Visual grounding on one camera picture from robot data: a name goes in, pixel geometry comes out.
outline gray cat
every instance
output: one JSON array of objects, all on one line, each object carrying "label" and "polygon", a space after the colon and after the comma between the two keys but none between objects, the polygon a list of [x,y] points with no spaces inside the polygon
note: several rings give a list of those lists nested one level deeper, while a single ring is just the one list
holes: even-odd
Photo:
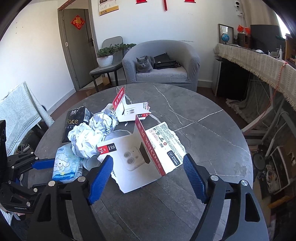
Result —
[{"label": "gray cat", "polygon": [[154,69],[155,60],[151,56],[137,58],[137,73],[150,73]]}]

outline beige curtain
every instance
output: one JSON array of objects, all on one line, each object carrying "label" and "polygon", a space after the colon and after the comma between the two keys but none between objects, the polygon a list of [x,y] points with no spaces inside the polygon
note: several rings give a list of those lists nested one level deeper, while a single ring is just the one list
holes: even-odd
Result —
[{"label": "beige curtain", "polygon": [[262,0],[241,0],[246,25],[267,24],[279,25],[276,13]]}]

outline picture frame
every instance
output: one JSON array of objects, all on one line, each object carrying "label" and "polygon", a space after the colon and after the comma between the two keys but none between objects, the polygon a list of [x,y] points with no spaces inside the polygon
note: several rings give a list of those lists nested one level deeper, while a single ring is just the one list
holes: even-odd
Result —
[{"label": "picture frame", "polygon": [[234,41],[234,28],[224,25],[224,24],[218,24],[218,32],[219,32],[219,43],[224,44],[225,42],[221,39],[222,34],[228,34],[229,36],[229,44],[233,44]]}]

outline door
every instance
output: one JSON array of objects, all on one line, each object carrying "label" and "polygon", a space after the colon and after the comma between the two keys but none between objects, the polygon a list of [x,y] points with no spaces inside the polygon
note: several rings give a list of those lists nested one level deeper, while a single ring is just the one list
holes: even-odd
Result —
[{"label": "door", "polygon": [[[85,23],[78,29],[72,24],[76,16]],[[96,51],[91,35],[88,9],[64,9],[62,10],[62,21],[65,30],[66,47],[72,62],[77,89],[83,88],[92,81],[89,72],[98,67]]]}]

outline marble tabletop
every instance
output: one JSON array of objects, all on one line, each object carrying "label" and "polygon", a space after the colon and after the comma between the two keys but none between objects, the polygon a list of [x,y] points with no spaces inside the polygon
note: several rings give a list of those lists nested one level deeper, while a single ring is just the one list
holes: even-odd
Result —
[{"label": "marble tabletop", "polygon": [[[247,143],[235,122],[218,105],[200,94],[172,85],[139,83],[125,87],[127,103],[149,102],[152,114],[142,121],[145,129],[165,121],[195,162],[206,167],[210,174],[234,183],[245,179],[252,186],[252,161]],[[118,91],[119,87],[107,89],[72,108],[86,106],[93,113],[99,112],[112,103]],[[54,158],[63,145],[66,114],[60,116],[43,136],[35,152],[39,158]],[[133,121],[127,126],[119,123],[108,138],[119,133],[128,135],[133,129]],[[52,169],[33,169],[29,172],[28,186],[48,182],[51,177]],[[229,204],[229,200],[224,202],[215,240],[222,238]],[[182,165],[127,194],[123,194],[110,178],[101,199],[92,205],[108,241],[189,240],[204,208]]]}]

